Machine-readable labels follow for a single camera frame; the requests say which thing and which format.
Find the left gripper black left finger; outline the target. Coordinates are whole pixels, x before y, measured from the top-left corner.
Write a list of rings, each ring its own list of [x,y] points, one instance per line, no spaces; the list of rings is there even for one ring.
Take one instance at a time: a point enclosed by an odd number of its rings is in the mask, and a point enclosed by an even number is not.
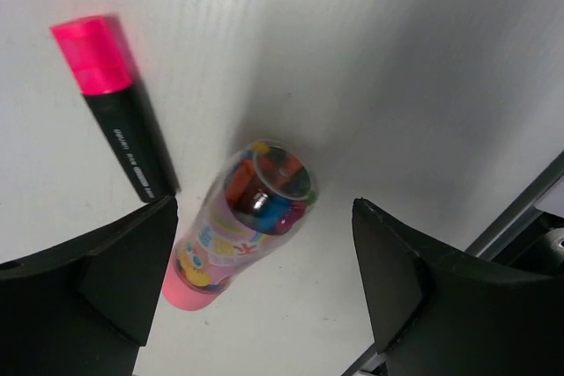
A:
[[[168,196],[1,265],[3,375],[131,375],[177,228]]]

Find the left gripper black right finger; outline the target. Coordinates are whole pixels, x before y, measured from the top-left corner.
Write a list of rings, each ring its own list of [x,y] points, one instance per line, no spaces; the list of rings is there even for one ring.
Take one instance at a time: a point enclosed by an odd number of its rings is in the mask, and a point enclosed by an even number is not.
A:
[[[389,374],[562,374],[561,278],[469,255],[363,198],[352,235]]]

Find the pink cap black highlighter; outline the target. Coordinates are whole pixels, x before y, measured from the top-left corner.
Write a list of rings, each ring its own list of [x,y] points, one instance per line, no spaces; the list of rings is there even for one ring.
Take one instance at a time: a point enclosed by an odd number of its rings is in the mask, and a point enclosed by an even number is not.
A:
[[[117,16],[75,18],[49,31],[139,199],[175,195],[172,160]]]

